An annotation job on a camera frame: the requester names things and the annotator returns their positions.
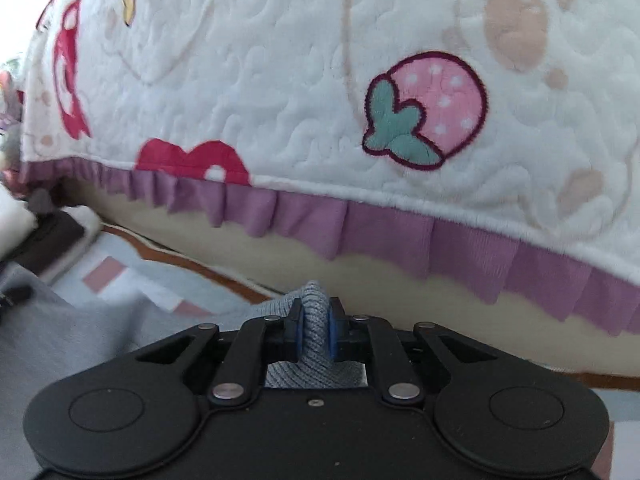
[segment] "circular pad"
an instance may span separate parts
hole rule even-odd
[[[490,402],[491,412],[516,430],[544,430],[562,418],[564,408],[555,396],[537,388],[507,388]]]
[[[128,476],[180,449],[199,420],[194,395],[170,367],[136,363],[48,386],[31,401],[24,434],[45,466],[74,477]]]
[[[145,411],[139,395],[104,389],[78,397],[69,409],[71,420],[87,431],[117,431],[136,422]]]
[[[434,421],[454,449],[500,474],[554,476],[586,466],[609,417],[591,390],[531,365],[465,365],[438,396]]]

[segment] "green strawberry leaf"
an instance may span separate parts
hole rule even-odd
[[[370,90],[367,102],[370,128],[365,135],[364,146],[372,152],[389,150],[398,159],[418,166],[437,164],[440,156],[412,135],[424,112],[413,104],[405,105],[396,112],[397,92],[388,78],[377,81]]]

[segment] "stuffed toy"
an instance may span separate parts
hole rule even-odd
[[[0,71],[0,182],[14,194],[22,194],[18,182],[22,103],[9,70]]]

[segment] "gray fabric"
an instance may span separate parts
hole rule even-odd
[[[140,320],[137,298],[76,309],[21,267],[6,270],[0,290],[29,284],[28,304],[0,314],[0,478],[33,477],[38,463],[22,434],[22,416],[44,386],[121,353]]]
[[[39,187],[31,193],[27,200],[27,209],[34,215],[48,215],[58,210],[51,199],[49,191],[43,187]]]
[[[22,416],[44,386],[202,322],[222,331],[236,330],[253,317],[286,316],[295,298],[305,311],[303,355],[296,364],[269,366],[266,385],[277,388],[350,388],[362,386],[363,367],[333,363],[328,355],[329,300],[317,283],[277,300],[232,314],[190,319],[165,313],[139,293],[123,291],[119,304],[95,301],[70,306],[38,278],[19,266],[9,267],[0,291],[30,284],[31,300],[0,312],[0,478],[34,476],[39,468],[24,435]]]

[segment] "purple ruffled edge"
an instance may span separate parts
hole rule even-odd
[[[169,213],[203,211],[215,227],[231,221],[252,237],[273,232],[295,238],[329,260],[366,254],[416,278],[449,276],[486,303],[508,290],[558,320],[579,314],[611,335],[640,333],[640,287],[571,257],[455,222],[335,198],[117,170],[77,157],[24,163],[21,176],[88,180]]]

